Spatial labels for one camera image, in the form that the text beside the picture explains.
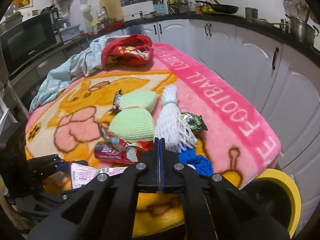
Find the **pink white paper packet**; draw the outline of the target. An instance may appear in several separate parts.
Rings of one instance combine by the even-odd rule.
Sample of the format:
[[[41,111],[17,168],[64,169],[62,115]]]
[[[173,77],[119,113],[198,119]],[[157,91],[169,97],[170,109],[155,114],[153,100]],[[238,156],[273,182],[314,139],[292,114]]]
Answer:
[[[72,189],[78,189],[88,184],[93,178],[101,173],[108,176],[115,176],[125,171],[127,167],[104,167],[96,169],[77,163],[71,164],[71,186]]]

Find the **blue wrapper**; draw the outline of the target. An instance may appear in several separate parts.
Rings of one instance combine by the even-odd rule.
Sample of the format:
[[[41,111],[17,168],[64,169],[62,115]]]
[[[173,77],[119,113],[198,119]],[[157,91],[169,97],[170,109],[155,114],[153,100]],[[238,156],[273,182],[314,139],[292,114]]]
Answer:
[[[181,151],[178,153],[178,158],[180,163],[193,168],[201,176],[210,177],[214,173],[211,161],[200,154],[196,154],[194,148],[188,147],[185,151]]]

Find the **red snack wrapper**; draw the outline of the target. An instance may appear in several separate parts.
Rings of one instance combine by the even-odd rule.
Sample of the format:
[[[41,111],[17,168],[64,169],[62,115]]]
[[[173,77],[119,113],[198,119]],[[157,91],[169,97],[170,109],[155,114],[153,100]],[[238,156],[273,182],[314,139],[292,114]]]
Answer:
[[[103,124],[98,125],[102,141],[96,143],[94,156],[100,161],[132,165],[140,161],[141,155],[153,149],[152,141],[130,143],[109,132]]]

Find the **brown chocolate bar wrapper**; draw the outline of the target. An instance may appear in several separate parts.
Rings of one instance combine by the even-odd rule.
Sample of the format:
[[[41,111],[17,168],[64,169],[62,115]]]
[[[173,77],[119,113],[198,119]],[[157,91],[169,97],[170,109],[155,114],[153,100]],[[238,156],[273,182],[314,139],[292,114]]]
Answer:
[[[120,99],[122,96],[122,90],[118,90],[115,93],[114,99],[113,99],[113,103],[112,103],[112,107],[109,109],[110,112],[119,112],[120,111]]]

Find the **yellow rimmed trash bin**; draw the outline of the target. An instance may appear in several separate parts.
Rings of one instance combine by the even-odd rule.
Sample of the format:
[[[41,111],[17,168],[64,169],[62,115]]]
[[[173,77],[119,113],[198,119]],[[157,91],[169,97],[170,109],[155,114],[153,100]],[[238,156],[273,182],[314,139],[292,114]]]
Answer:
[[[267,168],[242,188],[257,204],[283,225],[294,237],[302,211],[302,200],[295,181],[286,173]]]

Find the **green foil candy wrapper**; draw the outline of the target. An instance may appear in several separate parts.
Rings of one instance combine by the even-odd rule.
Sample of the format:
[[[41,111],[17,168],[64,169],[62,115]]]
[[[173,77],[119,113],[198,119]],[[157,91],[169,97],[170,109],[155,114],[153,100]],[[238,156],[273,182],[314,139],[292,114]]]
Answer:
[[[187,122],[191,131],[194,133],[208,130],[201,115],[184,112],[184,113],[181,113],[181,117],[183,118],[184,121]]]

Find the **white yarn tassel bundle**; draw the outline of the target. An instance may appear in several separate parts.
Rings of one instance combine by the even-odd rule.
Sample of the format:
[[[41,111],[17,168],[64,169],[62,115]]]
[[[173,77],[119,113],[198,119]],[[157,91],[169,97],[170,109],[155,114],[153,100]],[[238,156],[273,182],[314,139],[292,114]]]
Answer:
[[[165,148],[181,153],[195,148],[197,139],[178,107],[177,87],[167,85],[161,96],[162,109],[156,121],[155,138],[164,139]]]

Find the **light blue patterned cloth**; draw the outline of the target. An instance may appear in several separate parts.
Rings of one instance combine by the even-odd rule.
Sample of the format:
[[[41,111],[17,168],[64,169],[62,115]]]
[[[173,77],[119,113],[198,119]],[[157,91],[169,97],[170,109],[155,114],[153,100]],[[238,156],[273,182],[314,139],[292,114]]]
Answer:
[[[55,100],[71,83],[85,76],[88,77],[102,70],[101,55],[104,47],[122,35],[103,35],[94,39],[89,47],[78,54],[72,55],[66,62],[48,72],[40,85],[38,93],[31,101],[29,113]]]

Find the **black microwave oven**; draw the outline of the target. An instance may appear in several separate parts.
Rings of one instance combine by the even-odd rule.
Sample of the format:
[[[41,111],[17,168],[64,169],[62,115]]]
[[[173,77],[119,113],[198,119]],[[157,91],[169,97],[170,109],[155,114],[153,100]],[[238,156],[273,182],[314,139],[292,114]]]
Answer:
[[[56,44],[48,12],[10,28],[1,35],[1,49],[9,75],[14,75],[31,59]]]

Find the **red embroidered cloth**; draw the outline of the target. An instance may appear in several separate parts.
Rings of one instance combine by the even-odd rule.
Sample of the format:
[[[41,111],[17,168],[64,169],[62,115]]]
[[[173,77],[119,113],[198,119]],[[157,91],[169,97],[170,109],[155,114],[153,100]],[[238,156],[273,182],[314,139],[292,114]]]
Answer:
[[[104,70],[115,66],[138,67],[147,64],[152,58],[152,40],[143,34],[116,38],[107,44],[101,53]]]

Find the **large steel stockpot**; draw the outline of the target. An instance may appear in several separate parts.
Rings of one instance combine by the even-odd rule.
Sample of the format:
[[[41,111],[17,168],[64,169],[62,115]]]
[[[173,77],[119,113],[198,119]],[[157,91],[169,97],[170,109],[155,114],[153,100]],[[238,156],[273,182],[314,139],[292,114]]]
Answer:
[[[299,42],[313,47],[315,37],[319,35],[319,30],[313,25],[310,26],[299,18],[286,15],[289,21],[289,32]]]

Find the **small steel canister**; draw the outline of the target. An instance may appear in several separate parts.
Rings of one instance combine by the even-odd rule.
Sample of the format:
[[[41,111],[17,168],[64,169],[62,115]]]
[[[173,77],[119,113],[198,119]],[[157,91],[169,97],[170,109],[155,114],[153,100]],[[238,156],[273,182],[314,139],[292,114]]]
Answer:
[[[253,22],[253,19],[258,19],[258,9],[256,8],[245,8],[246,21]]]

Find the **black wok pan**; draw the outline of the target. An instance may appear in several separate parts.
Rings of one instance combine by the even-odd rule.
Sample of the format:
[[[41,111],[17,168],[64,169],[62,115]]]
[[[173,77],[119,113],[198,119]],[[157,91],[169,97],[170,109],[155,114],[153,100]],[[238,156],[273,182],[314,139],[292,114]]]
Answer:
[[[199,1],[196,0],[196,3],[203,3],[212,8],[213,11],[218,12],[218,13],[223,13],[223,14],[235,14],[238,12],[239,7],[233,6],[233,5],[225,5],[225,4],[220,4],[219,2],[215,1],[215,4],[206,2],[206,1]]]

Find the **wooden cutting board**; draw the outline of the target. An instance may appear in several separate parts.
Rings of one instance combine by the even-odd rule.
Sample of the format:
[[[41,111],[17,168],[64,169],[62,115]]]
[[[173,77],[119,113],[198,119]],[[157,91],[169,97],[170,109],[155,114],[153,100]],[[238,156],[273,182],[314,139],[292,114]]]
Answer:
[[[116,22],[121,22],[124,20],[120,0],[100,0],[99,5],[101,9],[106,9],[108,17],[111,20],[116,20]]]

